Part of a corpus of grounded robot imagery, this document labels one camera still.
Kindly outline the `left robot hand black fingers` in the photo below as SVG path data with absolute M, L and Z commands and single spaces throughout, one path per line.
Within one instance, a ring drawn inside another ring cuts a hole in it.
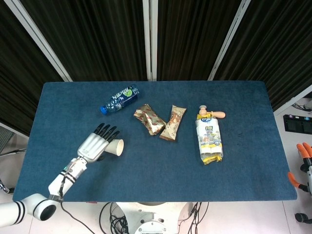
M 78 156 L 87 163 L 103 160 L 104 153 L 120 156 L 124 149 L 124 141 L 116 139 L 120 133 L 116 126 L 101 123 L 78 148 Z

